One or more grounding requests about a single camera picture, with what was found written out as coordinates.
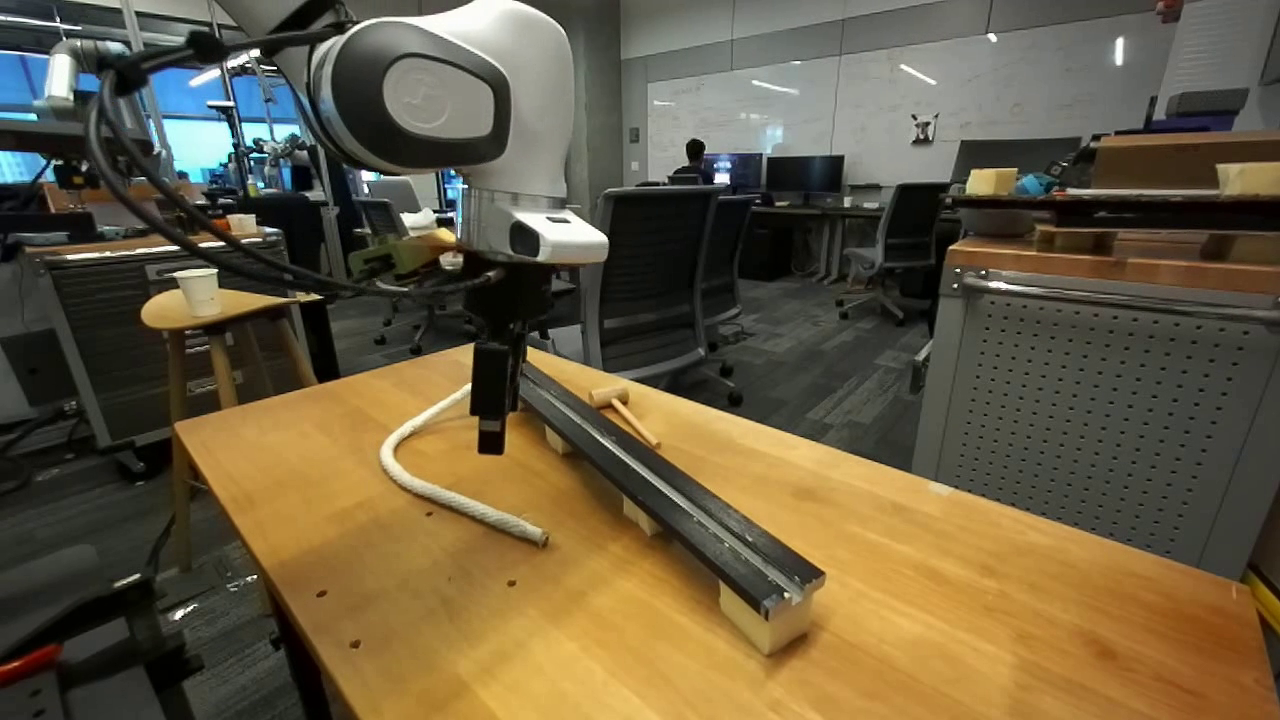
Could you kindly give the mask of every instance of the person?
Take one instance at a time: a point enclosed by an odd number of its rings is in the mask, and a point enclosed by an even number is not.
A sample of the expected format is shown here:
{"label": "person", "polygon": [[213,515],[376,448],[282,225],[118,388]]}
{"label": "person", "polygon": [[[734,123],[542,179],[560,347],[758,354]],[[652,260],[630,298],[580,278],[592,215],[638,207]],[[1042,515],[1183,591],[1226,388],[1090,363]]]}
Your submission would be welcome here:
{"label": "person", "polygon": [[687,142],[684,145],[684,165],[668,175],[668,185],[714,185],[714,167],[705,165],[709,145],[705,142]]}

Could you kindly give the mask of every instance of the white cable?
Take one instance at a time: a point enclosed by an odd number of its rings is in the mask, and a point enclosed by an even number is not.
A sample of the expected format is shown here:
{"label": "white cable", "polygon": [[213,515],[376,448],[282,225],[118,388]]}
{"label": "white cable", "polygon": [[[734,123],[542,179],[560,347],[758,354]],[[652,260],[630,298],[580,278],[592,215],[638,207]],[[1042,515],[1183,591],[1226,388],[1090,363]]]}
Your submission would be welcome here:
{"label": "white cable", "polygon": [[439,509],[451,509],[451,514],[459,514],[459,515],[473,515],[478,523],[488,523],[488,529],[498,529],[498,531],[508,531],[508,536],[516,536],[516,542],[523,542],[523,544],[549,544],[549,531],[535,529],[535,523],[528,523],[523,515],[500,514],[500,509],[491,509],[491,506],[480,506],[478,496],[459,496],[459,492],[451,492],[451,487],[439,487],[439,484],[433,484],[433,481],[422,481],[422,475],[413,475],[413,473],[398,461],[398,448],[399,448],[413,432],[422,432],[426,426],[433,426],[437,418],[443,418],[450,407],[455,407],[455,406],[470,399],[470,395],[473,395],[473,386],[455,388],[451,395],[443,395],[439,406],[426,407],[422,418],[413,418],[407,426],[399,426],[399,428],[384,439],[379,464],[384,464],[390,481],[398,481],[398,484],[407,487],[413,496],[426,496],[426,500],[433,500],[433,506],[439,506]]}

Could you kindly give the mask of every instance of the office desk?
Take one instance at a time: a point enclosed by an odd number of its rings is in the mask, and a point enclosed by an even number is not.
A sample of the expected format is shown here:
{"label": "office desk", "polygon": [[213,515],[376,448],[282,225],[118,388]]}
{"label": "office desk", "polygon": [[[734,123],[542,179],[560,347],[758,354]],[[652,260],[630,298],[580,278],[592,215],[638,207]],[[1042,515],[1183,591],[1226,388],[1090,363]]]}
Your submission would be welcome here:
{"label": "office desk", "polygon": [[752,207],[752,225],[789,232],[789,263],[793,271],[805,271],[810,281],[837,283],[845,278],[845,232],[849,225],[870,225],[877,232],[880,203],[853,203],[853,207]]}
{"label": "office desk", "polygon": [[549,550],[390,484],[379,439],[464,382],[455,347],[181,426],[357,718],[1278,718],[1240,583],[634,388],[668,461],[829,574],[812,635],[770,661],[528,418],[500,461],[473,419],[399,457]]}

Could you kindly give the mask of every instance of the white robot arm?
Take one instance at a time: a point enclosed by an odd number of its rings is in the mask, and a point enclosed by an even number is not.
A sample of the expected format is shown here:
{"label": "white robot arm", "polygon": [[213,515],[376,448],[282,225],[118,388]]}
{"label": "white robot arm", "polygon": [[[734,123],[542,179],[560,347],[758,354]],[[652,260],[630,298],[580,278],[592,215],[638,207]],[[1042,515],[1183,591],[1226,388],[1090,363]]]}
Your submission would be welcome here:
{"label": "white robot arm", "polygon": [[[334,0],[222,0],[250,31],[312,27]],[[500,263],[602,263],[609,239],[565,214],[573,54],[545,14],[473,0],[437,17],[376,17],[315,54],[282,54],[309,121],[350,165],[459,167],[459,239]]]}

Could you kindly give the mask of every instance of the floor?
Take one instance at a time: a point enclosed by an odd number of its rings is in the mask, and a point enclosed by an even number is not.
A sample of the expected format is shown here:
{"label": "floor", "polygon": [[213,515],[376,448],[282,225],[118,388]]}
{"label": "floor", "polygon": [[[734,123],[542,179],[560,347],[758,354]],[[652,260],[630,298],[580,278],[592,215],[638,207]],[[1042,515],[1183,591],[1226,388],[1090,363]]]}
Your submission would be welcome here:
{"label": "floor", "polygon": [[[413,357],[413,314],[376,345],[384,302],[346,302],[334,334],[346,374],[370,374]],[[877,308],[842,319],[829,283],[773,281],[745,283],[745,334],[724,357],[745,391],[750,419],[802,432],[895,469],[911,464],[921,395],[911,357],[923,323],[895,328]],[[437,316],[426,354],[464,345],[464,323]],[[684,395],[724,407],[714,382],[678,386]],[[126,481],[118,461],[51,457],[32,484],[0,492],[0,568],[59,544],[98,544],[113,578],[149,565],[170,520],[170,484]],[[194,718],[301,718],[288,670],[277,647],[264,583],[209,496],[195,500],[195,574],[173,574],[160,551],[163,630],[181,633],[206,671],[187,676]]]}

